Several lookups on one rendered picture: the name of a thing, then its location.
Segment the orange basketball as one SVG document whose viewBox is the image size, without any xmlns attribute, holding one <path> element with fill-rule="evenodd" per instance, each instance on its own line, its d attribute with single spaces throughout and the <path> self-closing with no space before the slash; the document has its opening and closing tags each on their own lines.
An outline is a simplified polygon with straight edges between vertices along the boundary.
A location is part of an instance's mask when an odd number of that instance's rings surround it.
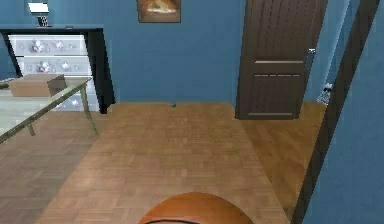
<svg viewBox="0 0 384 224">
<path fill-rule="evenodd" d="M 240 208 L 209 193 L 172 196 L 154 206 L 138 224 L 254 224 Z"/>
</svg>

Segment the dark brown room door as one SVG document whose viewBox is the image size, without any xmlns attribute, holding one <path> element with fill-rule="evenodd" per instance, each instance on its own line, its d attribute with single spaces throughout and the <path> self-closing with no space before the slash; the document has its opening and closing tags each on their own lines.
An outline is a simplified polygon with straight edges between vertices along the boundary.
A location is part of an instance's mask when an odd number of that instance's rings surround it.
<svg viewBox="0 0 384 224">
<path fill-rule="evenodd" d="M 246 0 L 235 117 L 300 115 L 328 0 Z"/>
</svg>

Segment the black white chest of drawers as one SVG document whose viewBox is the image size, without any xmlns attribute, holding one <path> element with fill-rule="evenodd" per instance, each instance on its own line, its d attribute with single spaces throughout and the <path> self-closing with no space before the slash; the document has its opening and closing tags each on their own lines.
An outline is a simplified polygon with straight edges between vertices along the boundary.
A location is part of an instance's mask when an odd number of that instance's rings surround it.
<svg viewBox="0 0 384 224">
<path fill-rule="evenodd" d="M 106 114 L 115 95 L 102 28 L 0 29 L 17 77 L 91 77 L 92 106 Z"/>
</svg>

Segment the framed brown picture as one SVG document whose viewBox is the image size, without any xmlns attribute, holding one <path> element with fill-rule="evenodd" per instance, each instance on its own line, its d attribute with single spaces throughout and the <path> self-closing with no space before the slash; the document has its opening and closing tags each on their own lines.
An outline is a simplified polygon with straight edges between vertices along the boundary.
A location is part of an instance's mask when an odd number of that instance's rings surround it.
<svg viewBox="0 0 384 224">
<path fill-rule="evenodd" d="M 140 23 L 180 23 L 181 0 L 136 0 Z"/>
</svg>

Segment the white patterned object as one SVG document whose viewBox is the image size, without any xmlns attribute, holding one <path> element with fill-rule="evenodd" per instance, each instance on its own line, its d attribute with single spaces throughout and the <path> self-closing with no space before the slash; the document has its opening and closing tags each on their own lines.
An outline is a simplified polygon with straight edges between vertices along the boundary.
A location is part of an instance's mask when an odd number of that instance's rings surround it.
<svg viewBox="0 0 384 224">
<path fill-rule="evenodd" d="M 323 103 L 324 105 L 327 105 L 330 100 L 332 92 L 332 84 L 331 83 L 326 83 L 320 93 L 320 95 L 317 98 L 317 101 L 319 103 Z"/>
</svg>

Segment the glass top table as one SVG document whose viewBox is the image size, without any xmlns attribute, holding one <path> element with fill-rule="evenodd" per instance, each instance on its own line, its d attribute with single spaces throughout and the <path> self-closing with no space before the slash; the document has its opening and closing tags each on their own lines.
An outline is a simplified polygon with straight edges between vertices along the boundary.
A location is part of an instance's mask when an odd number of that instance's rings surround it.
<svg viewBox="0 0 384 224">
<path fill-rule="evenodd" d="M 90 80 L 90 77 L 68 78 L 69 85 L 50 97 L 14 97 L 10 90 L 0 90 L 0 144 L 24 128 L 34 136 L 33 123 L 77 92 L 81 94 L 84 113 L 91 128 L 95 134 L 98 134 L 89 110 L 86 93 L 86 86 Z"/>
</svg>

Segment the brown cardboard box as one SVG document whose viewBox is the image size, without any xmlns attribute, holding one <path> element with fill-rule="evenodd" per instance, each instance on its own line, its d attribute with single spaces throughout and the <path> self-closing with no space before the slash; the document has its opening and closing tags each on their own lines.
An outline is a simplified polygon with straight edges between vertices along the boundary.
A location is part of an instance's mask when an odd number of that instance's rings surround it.
<svg viewBox="0 0 384 224">
<path fill-rule="evenodd" d="M 14 97 L 51 97 L 66 87 L 63 74 L 30 74 L 9 82 Z"/>
</svg>

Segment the white table lamp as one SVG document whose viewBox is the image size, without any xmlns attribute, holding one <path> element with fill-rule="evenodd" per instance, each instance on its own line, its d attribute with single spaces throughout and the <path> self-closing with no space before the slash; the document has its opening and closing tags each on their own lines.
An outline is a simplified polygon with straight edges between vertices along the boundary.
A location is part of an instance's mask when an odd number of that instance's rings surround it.
<svg viewBox="0 0 384 224">
<path fill-rule="evenodd" d="M 49 26 L 47 18 L 49 7 L 47 3 L 29 2 L 28 9 L 30 13 L 37 18 L 39 28 L 47 28 Z"/>
</svg>

